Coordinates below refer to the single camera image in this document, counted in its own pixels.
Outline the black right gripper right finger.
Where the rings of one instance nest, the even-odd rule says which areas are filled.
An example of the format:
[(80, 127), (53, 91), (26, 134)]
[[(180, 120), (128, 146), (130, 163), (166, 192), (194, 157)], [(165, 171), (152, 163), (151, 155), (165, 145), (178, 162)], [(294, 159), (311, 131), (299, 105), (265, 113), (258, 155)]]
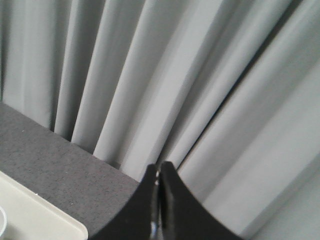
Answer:
[(160, 169), (161, 220), (165, 240), (240, 240), (214, 218), (183, 183), (172, 162)]

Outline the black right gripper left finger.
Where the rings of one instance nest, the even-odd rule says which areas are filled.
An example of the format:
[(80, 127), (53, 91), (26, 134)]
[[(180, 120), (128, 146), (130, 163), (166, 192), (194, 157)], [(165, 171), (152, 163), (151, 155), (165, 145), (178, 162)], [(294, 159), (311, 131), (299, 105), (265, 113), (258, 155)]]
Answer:
[(156, 240), (159, 227), (158, 170), (147, 166), (137, 189), (118, 214), (91, 240)]

